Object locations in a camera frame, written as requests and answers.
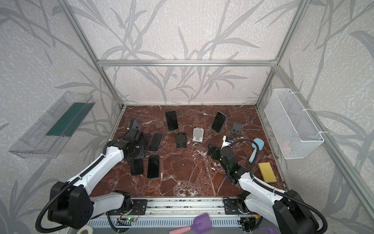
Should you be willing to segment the grey phone stand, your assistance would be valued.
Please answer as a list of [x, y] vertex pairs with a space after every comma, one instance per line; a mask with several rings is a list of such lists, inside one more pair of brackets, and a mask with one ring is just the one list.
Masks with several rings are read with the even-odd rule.
[[142, 127], [141, 127], [141, 124], [138, 123], [135, 118], [131, 118], [130, 120], [130, 123], [129, 123], [129, 126], [128, 126], [128, 130], [130, 129], [135, 129], [135, 130], [139, 130], [141, 131]]

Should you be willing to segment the black phone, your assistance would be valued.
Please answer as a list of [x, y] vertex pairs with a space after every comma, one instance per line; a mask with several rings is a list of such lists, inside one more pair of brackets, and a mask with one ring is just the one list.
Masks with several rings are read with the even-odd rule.
[[145, 150], [148, 150], [152, 135], [151, 133], [144, 133], [143, 136], [144, 136], [144, 148]]
[[158, 178], [159, 173], [160, 173], [160, 156], [159, 155], [149, 156], [147, 178], [148, 179]]
[[162, 133], [154, 133], [148, 146], [149, 152], [158, 152], [163, 139]]
[[179, 126], [175, 110], [166, 112], [166, 120], [169, 131], [174, 131], [178, 129]]
[[144, 173], [144, 160], [136, 159], [130, 162], [131, 175], [137, 176]]

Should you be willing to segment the white folding phone stand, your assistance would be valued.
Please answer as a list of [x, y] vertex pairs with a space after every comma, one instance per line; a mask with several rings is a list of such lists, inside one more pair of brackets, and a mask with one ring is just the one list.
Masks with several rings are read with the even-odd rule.
[[194, 128], [192, 141], [201, 143], [203, 142], [203, 138], [204, 138], [204, 129]]

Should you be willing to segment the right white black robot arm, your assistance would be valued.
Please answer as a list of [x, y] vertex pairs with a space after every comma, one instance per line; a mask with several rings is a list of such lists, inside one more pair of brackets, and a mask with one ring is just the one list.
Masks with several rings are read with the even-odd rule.
[[238, 199], [242, 213], [255, 212], [277, 225], [282, 234], [324, 234], [328, 223], [323, 214], [305, 203], [294, 190], [279, 190], [260, 180], [236, 161], [232, 147], [243, 142], [224, 137], [223, 145], [208, 145], [207, 154], [220, 162], [227, 180], [243, 190]]

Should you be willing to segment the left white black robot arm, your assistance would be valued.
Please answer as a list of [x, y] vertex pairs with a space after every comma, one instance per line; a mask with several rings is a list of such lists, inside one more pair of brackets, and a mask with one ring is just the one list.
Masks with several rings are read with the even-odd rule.
[[131, 211], [133, 202], [127, 192], [115, 191], [94, 198], [90, 195], [114, 166], [124, 160], [138, 159], [143, 148], [143, 133], [139, 129], [129, 129], [120, 138], [109, 140], [98, 158], [82, 172], [66, 182], [54, 184], [50, 200], [36, 219], [36, 230], [46, 234], [67, 227], [80, 229], [93, 217], [109, 211]]

